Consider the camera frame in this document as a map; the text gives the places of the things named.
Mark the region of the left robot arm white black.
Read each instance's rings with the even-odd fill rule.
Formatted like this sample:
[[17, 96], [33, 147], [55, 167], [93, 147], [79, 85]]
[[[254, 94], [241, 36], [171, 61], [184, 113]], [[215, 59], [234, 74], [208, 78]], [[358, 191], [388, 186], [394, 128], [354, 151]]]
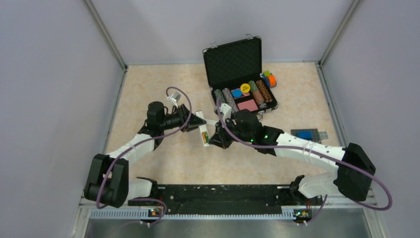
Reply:
[[189, 132], [207, 122], [191, 113], [184, 105], [174, 106], [168, 113], [162, 102], [148, 105], [147, 118], [138, 133], [128, 143], [109, 154], [97, 154], [92, 159], [84, 188], [84, 198], [100, 207], [121, 207], [126, 201], [140, 198], [147, 205], [158, 201], [157, 182], [149, 178], [129, 181], [129, 167], [146, 154], [156, 150], [167, 130], [180, 128]]

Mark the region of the black poker chip case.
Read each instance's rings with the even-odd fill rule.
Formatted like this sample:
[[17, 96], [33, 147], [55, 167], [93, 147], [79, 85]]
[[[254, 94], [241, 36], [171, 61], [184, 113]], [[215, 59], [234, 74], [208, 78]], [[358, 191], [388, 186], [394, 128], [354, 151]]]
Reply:
[[230, 92], [240, 89], [244, 83], [261, 81], [265, 86], [262, 94], [269, 95], [269, 100], [264, 99], [262, 104], [254, 98], [253, 93], [243, 95], [239, 98], [232, 97], [235, 106], [239, 103], [253, 100], [257, 109], [252, 110], [253, 114], [263, 114], [273, 111], [279, 107], [269, 85], [263, 77], [262, 70], [262, 39], [260, 36], [248, 35], [247, 38], [222, 44], [213, 44], [210, 48], [202, 51], [213, 102], [216, 103], [216, 90], [222, 91], [227, 88]]

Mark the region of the green toy block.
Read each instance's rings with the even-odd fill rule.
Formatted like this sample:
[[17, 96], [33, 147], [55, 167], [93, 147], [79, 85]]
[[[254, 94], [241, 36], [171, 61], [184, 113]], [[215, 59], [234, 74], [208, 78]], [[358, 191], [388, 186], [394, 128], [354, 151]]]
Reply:
[[264, 71], [263, 74], [264, 74], [265, 77], [268, 77], [268, 76], [272, 75], [272, 73], [270, 71]]

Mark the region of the blue round chip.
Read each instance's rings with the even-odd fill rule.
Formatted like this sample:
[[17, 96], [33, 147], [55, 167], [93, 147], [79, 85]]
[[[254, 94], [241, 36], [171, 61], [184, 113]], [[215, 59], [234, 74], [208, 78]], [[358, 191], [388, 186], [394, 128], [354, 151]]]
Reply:
[[242, 91], [240, 89], [234, 89], [234, 90], [232, 90], [231, 91], [231, 94], [232, 94], [232, 96], [233, 96], [234, 99], [241, 98], [243, 96], [243, 93], [242, 93]]

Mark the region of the pink card deck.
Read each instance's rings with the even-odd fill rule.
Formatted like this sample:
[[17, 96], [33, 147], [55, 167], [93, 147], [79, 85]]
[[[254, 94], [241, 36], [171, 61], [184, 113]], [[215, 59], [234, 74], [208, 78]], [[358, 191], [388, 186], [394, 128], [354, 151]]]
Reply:
[[241, 110], [249, 110], [250, 112], [257, 111], [259, 107], [257, 106], [256, 102], [253, 99], [243, 101], [237, 104], [238, 109]]

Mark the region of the yellow big blind chip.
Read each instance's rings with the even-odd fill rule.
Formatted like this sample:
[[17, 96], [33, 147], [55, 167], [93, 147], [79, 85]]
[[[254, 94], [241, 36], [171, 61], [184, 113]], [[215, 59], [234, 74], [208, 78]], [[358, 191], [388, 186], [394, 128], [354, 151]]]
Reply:
[[243, 84], [240, 86], [240, 91], [241, 91], [243, 94], [249, 93], [249, 92], [250, 92], [250, 90], [251, 90], [251, 87], [250, 87], [250, 85], [249, 85], [248, 83], [243, 83]]

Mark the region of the blue lego brick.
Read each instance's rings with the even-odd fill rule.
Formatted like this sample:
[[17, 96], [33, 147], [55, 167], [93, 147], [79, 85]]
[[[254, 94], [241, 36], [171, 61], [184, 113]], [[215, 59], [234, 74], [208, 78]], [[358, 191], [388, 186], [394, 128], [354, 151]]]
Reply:
[[296, 136], [298, 138], [301, 138], [301, 139], [304, 139], [304, 140], [309, 140], [309, 141], [313, 140], [313, 138], [314, 138], [311, 131], [298, 131], [296, 133]]

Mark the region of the green battery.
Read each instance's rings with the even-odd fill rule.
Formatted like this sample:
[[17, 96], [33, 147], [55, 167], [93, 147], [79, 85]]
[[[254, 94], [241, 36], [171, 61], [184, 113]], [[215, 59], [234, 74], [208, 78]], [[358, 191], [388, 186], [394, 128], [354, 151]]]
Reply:
[[208, 136], [208, 132], [204, 132], [204, 138], [205, 138], [205, 143], [209, 142], [209, 136]]

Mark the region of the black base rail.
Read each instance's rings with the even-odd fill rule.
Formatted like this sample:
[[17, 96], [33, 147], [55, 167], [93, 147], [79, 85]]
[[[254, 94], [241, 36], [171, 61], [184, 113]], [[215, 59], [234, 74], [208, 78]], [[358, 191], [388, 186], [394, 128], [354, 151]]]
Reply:
[[167, 215], [279, 215], [286, 206], [322, 204], [321, 198], [306, 198], [288, 185], [274, 184], [153, 184], [148, 196], [130, 193], [130, 206], [167, 208]]

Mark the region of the grey lego baseplate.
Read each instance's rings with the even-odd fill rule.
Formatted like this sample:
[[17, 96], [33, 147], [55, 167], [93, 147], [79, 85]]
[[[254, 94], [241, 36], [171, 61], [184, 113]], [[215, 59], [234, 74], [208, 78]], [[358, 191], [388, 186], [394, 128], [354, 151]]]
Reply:
[[323, 140], [327, 140], [329, 138], [326, 131], [319, 131], [317, 128], [291, 129], [290, 133], [295, 137], [317, 143], [321, 143]]

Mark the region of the white battery cover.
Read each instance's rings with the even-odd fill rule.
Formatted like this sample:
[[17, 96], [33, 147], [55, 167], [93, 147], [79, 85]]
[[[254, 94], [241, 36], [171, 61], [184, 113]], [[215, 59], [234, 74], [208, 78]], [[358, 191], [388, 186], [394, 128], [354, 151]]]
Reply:
[[212, 120], [212, 119], [205, 119], [205, 121], [207, 122], [208, 125], [212, 125], [212, 126], [215, 126], [218, 123], [217, 120]]

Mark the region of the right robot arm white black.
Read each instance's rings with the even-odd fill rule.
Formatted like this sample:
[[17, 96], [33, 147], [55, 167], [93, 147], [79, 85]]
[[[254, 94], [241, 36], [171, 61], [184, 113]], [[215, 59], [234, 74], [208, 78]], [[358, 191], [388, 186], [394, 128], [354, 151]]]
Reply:
[[316, 176], [298, 176], [290, 185], [290, 197], [296, 204], [304, 204], [319, 195], [342, 194], [362, 202], [368, 195], [376, 168], [363, 148], [355, 143], [347, 147], [327, 146], [301, 139], [275, 127], [262, 125], [248, 110], [236, 112], [232, 119], [216, 123], [216, 131], [209, 143], [228, 148], [242, 140], [263, 154], [296, 159], [322, 168]]

